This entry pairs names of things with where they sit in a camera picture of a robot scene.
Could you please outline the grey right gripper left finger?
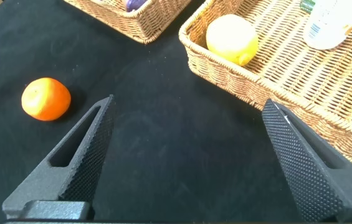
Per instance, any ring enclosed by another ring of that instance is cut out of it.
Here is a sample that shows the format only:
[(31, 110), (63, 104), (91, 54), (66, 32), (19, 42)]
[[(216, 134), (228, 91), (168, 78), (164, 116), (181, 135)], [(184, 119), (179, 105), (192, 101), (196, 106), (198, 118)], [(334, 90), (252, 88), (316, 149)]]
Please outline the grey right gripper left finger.
[(96, 102), (3, 201), (7, 219), (93, 219), (115, 112), (113, 95)]

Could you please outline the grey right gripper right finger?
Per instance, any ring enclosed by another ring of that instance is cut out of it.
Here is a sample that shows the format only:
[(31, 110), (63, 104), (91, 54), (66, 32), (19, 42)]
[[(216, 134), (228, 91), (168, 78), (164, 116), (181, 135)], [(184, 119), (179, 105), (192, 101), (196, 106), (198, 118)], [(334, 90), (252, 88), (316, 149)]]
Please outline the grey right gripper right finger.
[(262, 119), (302, 218), (352, 223), (352, 163), (284, 105), (268, 99)]

